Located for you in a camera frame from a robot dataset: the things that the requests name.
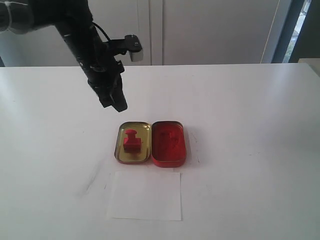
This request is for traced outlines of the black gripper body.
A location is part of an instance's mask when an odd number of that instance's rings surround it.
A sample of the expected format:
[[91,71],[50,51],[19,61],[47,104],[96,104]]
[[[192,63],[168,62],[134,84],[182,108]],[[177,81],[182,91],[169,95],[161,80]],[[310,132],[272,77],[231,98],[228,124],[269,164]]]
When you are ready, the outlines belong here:
[[104,88],[111,91],[116,77],[125,71],[122,62],[105,49],[98,52],[93,49],[81,50],[80,67],[98,98],[99,90]]

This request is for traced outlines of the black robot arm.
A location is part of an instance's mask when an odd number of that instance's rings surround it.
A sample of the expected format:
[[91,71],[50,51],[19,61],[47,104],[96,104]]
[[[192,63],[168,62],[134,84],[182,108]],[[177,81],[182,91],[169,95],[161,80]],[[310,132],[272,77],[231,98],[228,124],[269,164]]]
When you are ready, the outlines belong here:
[[93,21],[86,0],[2,0],[0,2],[0,31],[26,34],[54,26],[104,108],[122,112],[128,108],[121,74],[124,66],[116,55],[140,51],[134,47],[136,36],[108,39],[98,34],[100,26]]

